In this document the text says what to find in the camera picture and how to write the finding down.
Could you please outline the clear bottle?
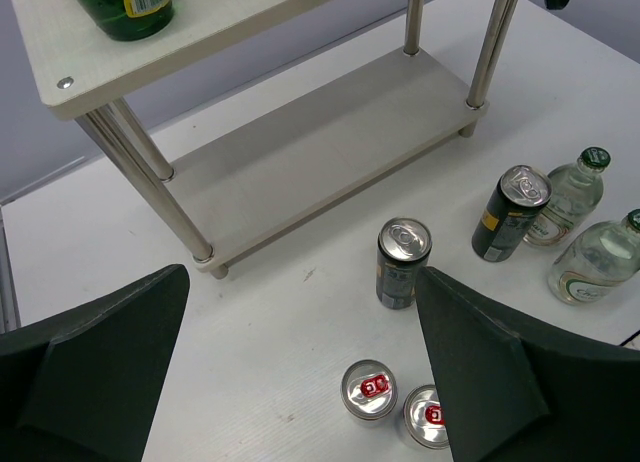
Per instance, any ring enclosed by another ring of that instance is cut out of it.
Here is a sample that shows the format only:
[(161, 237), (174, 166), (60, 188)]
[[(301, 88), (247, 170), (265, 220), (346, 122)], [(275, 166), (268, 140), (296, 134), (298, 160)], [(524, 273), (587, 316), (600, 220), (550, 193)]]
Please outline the clear bottle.
[(571, 305), (597, 302), (639, 271), (639, 211), (587, 228), (554, 261), (548, 287)]
[(552, 196), (523, 241), (532, 247), (557, 247), (596, 209), (604, 194), (602, 173), (611, 156), (601, 147), (584, 149), (572, 164), (548, 174)]

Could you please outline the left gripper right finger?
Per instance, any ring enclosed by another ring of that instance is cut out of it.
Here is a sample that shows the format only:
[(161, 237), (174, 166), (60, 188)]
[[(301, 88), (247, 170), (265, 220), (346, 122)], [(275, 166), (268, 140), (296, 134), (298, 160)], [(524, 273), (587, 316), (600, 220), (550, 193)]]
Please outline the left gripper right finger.
[(415, 289), (454, 460), (638, 460), (638, 351), (555, 327), (434, 267)]

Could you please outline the green glass bottle front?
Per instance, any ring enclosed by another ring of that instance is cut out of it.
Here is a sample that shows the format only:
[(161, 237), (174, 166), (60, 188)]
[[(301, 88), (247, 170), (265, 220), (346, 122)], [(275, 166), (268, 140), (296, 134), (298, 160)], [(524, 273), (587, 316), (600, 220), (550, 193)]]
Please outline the green glass bottle front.
[(150, 37), (173, 19), (173, 0), (76, 0), (96, 25), (116, 41)]

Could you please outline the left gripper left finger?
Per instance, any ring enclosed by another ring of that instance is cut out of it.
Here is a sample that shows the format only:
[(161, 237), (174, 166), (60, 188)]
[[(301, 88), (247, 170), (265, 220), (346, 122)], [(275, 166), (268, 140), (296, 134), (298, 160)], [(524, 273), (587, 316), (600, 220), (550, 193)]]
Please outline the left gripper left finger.
[(2, 334), (2, 460), (141, 460), (189, 289), (173, 264)]

